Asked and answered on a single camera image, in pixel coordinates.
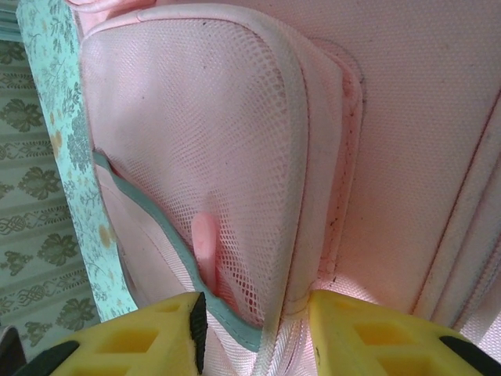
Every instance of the mesh pocket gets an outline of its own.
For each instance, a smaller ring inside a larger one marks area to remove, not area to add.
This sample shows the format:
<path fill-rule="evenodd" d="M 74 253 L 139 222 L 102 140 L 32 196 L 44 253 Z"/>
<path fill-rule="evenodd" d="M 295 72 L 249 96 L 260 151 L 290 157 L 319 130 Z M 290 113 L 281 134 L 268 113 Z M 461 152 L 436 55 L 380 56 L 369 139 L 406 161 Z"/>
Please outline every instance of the mesh pocket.
<path fill-rule="evenodd" d="M 193 216 L 216 217 L 218 295 L 262 325 L 277 270 L 287 273 L 306 159 L 283 68 L 256 34 L 216 20 L 111 29 L 84 51 L 86 86 L 99 85 L 86 92 L 96 149 L 190 247 Z"/>
<path fill-rule="evenodd" d="M 234 375 L 234 370 L 247 374 L 256 359 L 260 331 L 232 315 L 220 299 L 204 290 L 200 278 L 193 275 L 196 272 L 193 272 L 194 261 L 190 265 L 186 262 L 186 254 L 184 259 L 180 257 L 182 253 L 175 249 L 178 247 L 175 245 L 179 245 L 178 236 L 162 224 L 165 219 L 158 209 L 115 175 L 106 158 L 99 154 L 95 154 L 95 158 L 106 210 L 117 236 L 124 240 L 119 259 L 137 305 L 141 307 L 185 291 L 204 291 L 210 323 L 205 362 L 207 374 Z"/>

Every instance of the pink fabric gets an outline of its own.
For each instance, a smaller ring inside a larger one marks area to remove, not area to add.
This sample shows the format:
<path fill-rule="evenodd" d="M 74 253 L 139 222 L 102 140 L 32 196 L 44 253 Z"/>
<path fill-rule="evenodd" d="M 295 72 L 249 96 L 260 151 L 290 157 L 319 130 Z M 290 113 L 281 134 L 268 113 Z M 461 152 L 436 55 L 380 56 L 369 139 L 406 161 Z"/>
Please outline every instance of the pink fabric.
<path fill-rule="evenodd" d="M 488 306 L 470 325 L 488 327 L 501 4 L 224 2 L 246 8 L 75 4 L 104 12 L 83 27 L 96 149 L 188 244 L 195 213 L 217 216 L 222 297 L 271 342 L 313 283 L 457 329 Z"/>
<path fill-rule="evenodd" d="M 94 26 L 133 9 L 154 5 L 156 0 L 66 0 L 74 11 L 81 36 Z"/>
<path fill-rule="evenodd" d="M 209 213 L 198 213 L 191 222 L 193 253 L 205 284 L 217 294 L 216 250 L 218 248 L 218 225 Z"/>

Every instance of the pocket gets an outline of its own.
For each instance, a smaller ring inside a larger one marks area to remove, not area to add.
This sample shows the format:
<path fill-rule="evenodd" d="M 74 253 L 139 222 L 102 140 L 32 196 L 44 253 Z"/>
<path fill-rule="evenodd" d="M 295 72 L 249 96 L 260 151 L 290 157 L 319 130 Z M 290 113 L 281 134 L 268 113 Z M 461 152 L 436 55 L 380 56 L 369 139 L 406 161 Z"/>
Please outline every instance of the pocket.
<path fill-rule="evenodd" d="M 136 288 L 151 299 L 202 291 L 207 310 L 238 344 L 257 352 L 261 329 L 244 322 L 204 285 L 196 260 L 161 210 L 141 191 L 113 173 L 106 158 L 94 153 L 104 204 L 132 267 Z"/>
<path fill-rule="evenodd" d="M 193 216 L 218 220 L 218 296 L 263 327 L 254 371 L 266 374 L 272 357 L 287 365 L 323 250 L 332 265 L 341 234 L 358 80 L 284 23 L 214 4 L 107 21 L 82 42 L 81 70 L 95 150 L 190 257 Z"/>

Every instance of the yellow foam block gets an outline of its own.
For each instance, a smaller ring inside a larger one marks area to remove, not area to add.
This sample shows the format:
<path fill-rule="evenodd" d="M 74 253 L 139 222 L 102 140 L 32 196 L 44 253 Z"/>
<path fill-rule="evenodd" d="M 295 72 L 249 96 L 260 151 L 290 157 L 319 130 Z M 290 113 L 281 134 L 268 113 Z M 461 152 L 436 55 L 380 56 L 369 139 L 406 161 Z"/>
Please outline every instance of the yellow foam block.
<path fill-rule="evenodd" d="M 198 374 L 190 313 L 199 297 L 177 295 L 65 338 L 80 346 L 52 376 Z"/>
<path fill-rule="evenodd" d="M 319 376 L 480 376 L 439 339 L 460 334 L 331 291 L 313 291 L 309 320 Z"/>

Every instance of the floral fabric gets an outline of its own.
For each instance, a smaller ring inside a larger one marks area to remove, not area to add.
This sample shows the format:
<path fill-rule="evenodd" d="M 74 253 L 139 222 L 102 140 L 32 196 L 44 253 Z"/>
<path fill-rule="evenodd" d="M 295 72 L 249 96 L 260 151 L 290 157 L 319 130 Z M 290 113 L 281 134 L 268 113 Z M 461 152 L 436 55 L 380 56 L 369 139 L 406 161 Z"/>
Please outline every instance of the floral fabric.
<path fill-rule="evenodd" d="M 76 27 L 63 0 L 20 0 L 17 18 L 97 310 L 101 320 L 109 320 L 136 309 L 136 306 L 125 286 L 114 232 L 103 210 L 90 163 Z M 19 49 L 0 48 L 0 61 L 18 59 L 21 53 Z M 29 82 L 21 76 L 2 80 L 0 75 L 0 88 L 1 85 L 29 85 Z M 20 132 L 42 123 L 41 115 L 31 109 L 32 103 L 6 105 L 9 109 L 5 113 L 0 111 L 0 118 Z M 13 111 L 23 111 L 27 115 L 15 117 L 11 115 Z M 8 152 L 15 153 L 19 147 L 11 146 Z M 32 147 L 43 152 L 42 145 Z M 43 169 L 33 169 L 28 174 L 21 189 L 35 199 L 49 196 L 59 189 L 50 173 Z M 10 186 L 0 186 L 0 195 L 9 189 Z M 67 238 L 54 237 L 47 241 L 48 244 L 65 244 L 60 245 L 65 247 L 63 253 L 41 248 L 38 256 L 51 264 L 63 262 L 63 258 L 70 257 L 74 250 Z M 81 304 L 72 302 L 68 309 L 81 307 Z M 77 320 L 67 322 L 61 319 L 60 322 L 72 328 L 80 326 Z M 32 331 L 38 333 L 44 329 L 37 327 Z"/>

